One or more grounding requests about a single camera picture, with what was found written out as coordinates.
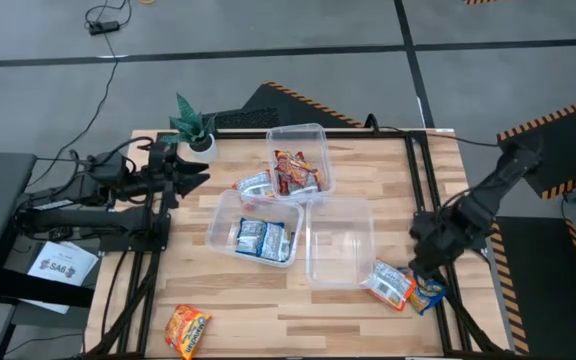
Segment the white pot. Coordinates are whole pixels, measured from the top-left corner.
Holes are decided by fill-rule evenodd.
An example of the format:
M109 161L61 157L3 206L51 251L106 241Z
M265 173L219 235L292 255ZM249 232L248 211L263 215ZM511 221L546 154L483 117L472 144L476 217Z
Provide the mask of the white pot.
M212 143L210 144L210 147L204 151L195 151L189 144L186 144L188 151L195 157L195 159L197 159L198 162L210 163L215 161L219 156L219 152L217 151L217 142L212 134L210 134L210 139Z

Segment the wooden tabletop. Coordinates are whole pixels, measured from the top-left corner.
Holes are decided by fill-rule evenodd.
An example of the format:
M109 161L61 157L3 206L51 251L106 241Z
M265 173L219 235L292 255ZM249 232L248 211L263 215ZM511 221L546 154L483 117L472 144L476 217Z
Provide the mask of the wooden tabletop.
M156 131L134 131L136 136ZM164 342L164 327L178 304L190 304L212 315L200 342L200 357L245 356L403 356L440 355L434 310L419 316L408 306L396 312L365 290L311 290L306 279L305 243L288 269L225 256L205 245L205 232L219 194L244 177L268 167L266 140L218 140L219 159L210 164L211 178L171 210L172 230L162 253L146 356L177 355ZM194 159L181 147L181 156ZM365 197L375 218L377 255L392 265L414 256L408 229L415 211L403 140L328 139L336 175L335 195ZM430 149L441 198L467 187L457 143L431 137ZM417 160L426 204L421 151ZM147 153L136 146L128 156L138 166ZM86 328L86 345L99 342L101 319L119 254L103 258ZM147 260L144 261L145 272ZM124 261L108 312L108 325L124 307L132 254ZM499 346L506 333L488 265L472 253L456 262L464 305ZM454 348L459 348L454 315L446 303ZM136 348L141 309L135 312L129 349Z

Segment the gray floor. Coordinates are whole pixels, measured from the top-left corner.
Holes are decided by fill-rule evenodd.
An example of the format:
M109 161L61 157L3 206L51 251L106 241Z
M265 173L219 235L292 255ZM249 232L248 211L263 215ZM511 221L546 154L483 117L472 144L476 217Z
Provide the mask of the gray floor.
M390 0L133 2L130 24L109 35L118 55L403 43ZM85 10L101 3L0 0L0 60L108 56L105 40L83 28ZM576 39L576 1L404 4L417 44ZM108 11L104 18L114 16ZM576 102L576 47L419 52L418 58L436 126L455 128L465 138L493 142L498 131ZM0 151L54 156L89 121L111 67L0 68ZM175 92L203 112L230 110L241 107L264 80L356 119L373 112L383 125L422 126L403 52L136 62L119 64L101 115L75 148L82 155L95 153L133 129L166 127L175 113ZM472 184L500 154L470 145L461 145L461 151ZM58 164L36 188L62 182L69 171L68 164ZM576 206L566 212L576 222ZM540 200L522 182L504 199L500 213L558 217L559 201ZM74 327L76 321L62 323ZM77 331L20 328L11 346ZM80 338L70 337L33 343L10 357L69 356L80 346Z

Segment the green plant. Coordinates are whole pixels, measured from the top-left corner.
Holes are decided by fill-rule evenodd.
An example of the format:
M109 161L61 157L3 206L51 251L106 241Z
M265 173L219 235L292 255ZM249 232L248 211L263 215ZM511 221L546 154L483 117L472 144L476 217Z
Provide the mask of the green plant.
M196 113L183 96L177 94L177 104L181 117L170 117L170 123L177 129L178 133L166 135L161 138L161 142L166 144L176 144L185 142L190 145L200 144L210 134L215 132L214 115L205 123L201 113Z

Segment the empty plastic container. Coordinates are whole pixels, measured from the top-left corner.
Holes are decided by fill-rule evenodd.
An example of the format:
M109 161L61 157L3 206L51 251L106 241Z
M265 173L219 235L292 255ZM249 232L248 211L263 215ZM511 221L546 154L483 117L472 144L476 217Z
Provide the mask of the empty plastic container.
M354 289L375 263L370 202L326 197L306 205L306 274L314 288Z
M242 217L283 222L286 233L294 234L288 260L278 262L236 252L237 234ZM222 254L271 266L288 267L295 261L303 218L304 211L297 204L252 197L242 198L238 191L226 190L219 196L212 222L206 232L206 245Z
M273 192L278 200L306 202L309 199L328 196L335 191L335 177L328 157L328 145L326 144L326 131L319 124L304 124L281 126L268 130L268 156L270 159L270 178ZM293 154L301 151L307 162L314 169L321 172L322 183L320 192L280 195L279 178L275 170L277 158L275 150L290 151Z

